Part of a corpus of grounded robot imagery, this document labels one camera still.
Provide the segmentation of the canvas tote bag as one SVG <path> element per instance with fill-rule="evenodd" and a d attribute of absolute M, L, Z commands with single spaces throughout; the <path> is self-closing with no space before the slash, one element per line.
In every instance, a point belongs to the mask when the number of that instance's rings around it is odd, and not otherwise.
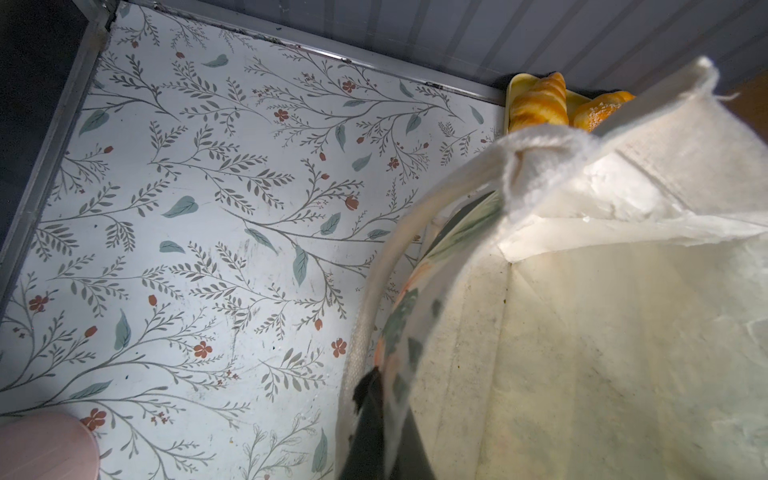
<path fill-rule="evenodd" d="M 697 58 L 594 131 L 504 134 L 398 223 L 340 479 L 763 479 L 767 146 Z"/>

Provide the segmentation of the yellow bread tray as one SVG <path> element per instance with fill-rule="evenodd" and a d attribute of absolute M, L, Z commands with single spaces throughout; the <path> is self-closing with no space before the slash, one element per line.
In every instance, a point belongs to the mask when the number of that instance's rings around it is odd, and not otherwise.
<path fill-rule="evenodd" d="M 520 95 L 520 94 L 524 93 L 525 91 L 527 91 L 539 79 L 542 79 L 544 77 L 539 78 L 539 77 L 535 77 L 535 76 L 527 74 L 527 73 L 522 73 L 522 74 L 518 74 L 518 75 L 514 76 L 513 79 L 510 81 L 510 84 L 509 84 L 509 86 L 507 88 L 507 97 L 506 97 L 506 106 L 505 106 L 505 122 L 506 122 L 506 124 L 505 124 L 505 128 L 504 128 L 504 132 L 506 134 L 509 134 L 509 132 L 508 132 L 509 109 L 510 109 L 512 101 L 518 95 Z M 589 101 L 588 97 L 586 97 L 584 95 L 581 95 L 581 94 L 578 94 L 578 93 L 574 93 L 574 92 L 572 92 L 572 91 L 570 91 L 570 90 L 568 90 L 566 88 L 566 105 L 567 105 L 567 112 L 568 112 L 568 117 L 569 117 L 569 121 L 570 122 L 571 122 L 571 119 L 573 118 L 575 110 L 579 106 L 587 103 L 588 101 Z"/>

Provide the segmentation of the braided bread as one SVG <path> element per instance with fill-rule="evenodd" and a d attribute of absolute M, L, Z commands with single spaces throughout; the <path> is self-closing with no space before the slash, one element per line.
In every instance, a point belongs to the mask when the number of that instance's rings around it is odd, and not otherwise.
<path fill-rule="evenodd" d="M 560 72 L 554 72 L 512 101 L 508 132 L 542 124 L 568 126 L 569 123 L 566 82 Z"/>

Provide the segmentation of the sugared bun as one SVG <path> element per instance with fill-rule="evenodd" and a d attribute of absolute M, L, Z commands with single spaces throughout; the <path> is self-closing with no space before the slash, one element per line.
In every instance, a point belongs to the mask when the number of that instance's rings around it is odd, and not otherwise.
<path fill-rule="evenodd" d="M 603 121 L 613 115 L 624 104 L 635 98 L 627 91 L 602 94 L 579 106 L 571 119 L 571 126 L 587 132 L 594 131 Z"/>

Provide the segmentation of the pink pencil cup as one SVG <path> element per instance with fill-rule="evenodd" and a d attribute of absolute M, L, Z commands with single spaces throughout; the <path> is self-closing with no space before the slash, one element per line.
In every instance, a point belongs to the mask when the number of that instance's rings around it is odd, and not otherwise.
<path fill-rule="evenodd" d="M 99 476 L 100 452 L 77 418 L 40 413 L 1 426 L 3 479 L 88 479 Z"/>

